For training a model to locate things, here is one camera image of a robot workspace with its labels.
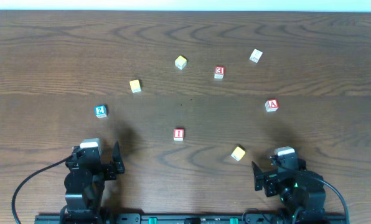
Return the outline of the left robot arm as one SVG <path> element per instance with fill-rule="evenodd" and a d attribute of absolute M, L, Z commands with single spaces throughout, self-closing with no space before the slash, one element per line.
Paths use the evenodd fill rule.
<path fill-rule="evenodd" d="M 64 180 L 66 206 L 60 212 L 59 223 L 115 223 L 115 216 L 101 206 L 105 182 L 124 174 L 120 145 L 115 143 L 112 160 L 101 162 L 100 140 L 85 139 L 74 146 L 65 161 L 70 173 Z"/>

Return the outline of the red letter A block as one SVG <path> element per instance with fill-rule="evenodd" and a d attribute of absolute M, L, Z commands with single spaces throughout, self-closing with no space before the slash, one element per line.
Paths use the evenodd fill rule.
<path fill-rule="evenodd" d="M 267 112 L 276 111 L 278 108 L 279 108 L 279 104 L 276 99 L 267 100 L 265 103 L 265 109 Z"/>

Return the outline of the blue number 2 block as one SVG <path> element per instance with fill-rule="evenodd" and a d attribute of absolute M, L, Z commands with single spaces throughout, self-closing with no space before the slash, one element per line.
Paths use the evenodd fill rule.
<path fill-rule="evenodd" d="M 105 117 L 107 117 L 107 110 L 106 110 L 105 105 L 95 106 L 95 116 L 97 118 L 105 118 Z"/>

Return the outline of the red letter I block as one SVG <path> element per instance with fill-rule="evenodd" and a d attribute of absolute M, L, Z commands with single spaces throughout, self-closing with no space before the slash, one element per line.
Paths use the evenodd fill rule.
<path fill-rule="evenodd" d="M 180 128 L 174 129 L 173 139 L 175 141 L 183 141 L 184 140 L 184 129 L 180 129 Z"/>

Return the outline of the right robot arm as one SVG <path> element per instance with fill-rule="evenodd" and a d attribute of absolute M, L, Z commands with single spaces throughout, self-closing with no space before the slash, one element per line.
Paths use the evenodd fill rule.
<path fill-rule="evenodd" d="M 306 170 L 292 147 L 275 150 L 270 157 L 274 170 L 263 172 L 252 162 L 255 190 L 264 190 L 267 197 L 278 195 L 283 209 L 271 217 L 270 223 L 329 223 L 324 202 L 326 192 L 322 176 Z"/>

